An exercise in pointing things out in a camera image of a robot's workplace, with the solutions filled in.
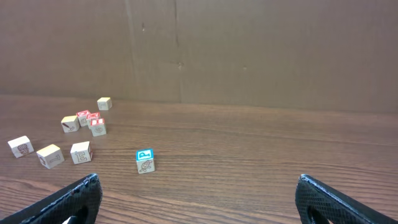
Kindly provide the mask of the blue-topped wooden letter block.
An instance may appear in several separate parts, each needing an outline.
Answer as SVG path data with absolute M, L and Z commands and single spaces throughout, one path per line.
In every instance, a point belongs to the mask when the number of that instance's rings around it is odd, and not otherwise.
M 152 148 L 142 149 L 136 152 L 136 164 L 139 174 L 155 171 L 154 152 Z

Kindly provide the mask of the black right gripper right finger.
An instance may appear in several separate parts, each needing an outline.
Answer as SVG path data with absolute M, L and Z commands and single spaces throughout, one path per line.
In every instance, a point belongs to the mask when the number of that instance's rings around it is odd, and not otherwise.
M 307 174 L 298 179 L 295 204 L 302 223 L 397 224 L 396 220 Z

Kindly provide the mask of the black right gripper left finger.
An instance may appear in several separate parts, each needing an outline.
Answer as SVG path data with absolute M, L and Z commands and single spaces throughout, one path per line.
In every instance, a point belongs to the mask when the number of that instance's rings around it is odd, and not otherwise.
M 1 220 L 1 223 L 94 224 L 103 191 L 98 174 L 86 177 Z

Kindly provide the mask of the wooden block letter E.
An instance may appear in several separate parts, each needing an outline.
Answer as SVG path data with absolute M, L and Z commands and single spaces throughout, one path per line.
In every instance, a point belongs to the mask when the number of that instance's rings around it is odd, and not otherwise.
M 70 150 L 70 154 L 74 164 L 91 162 L 93 151 L 89 141 L 74 143 Z

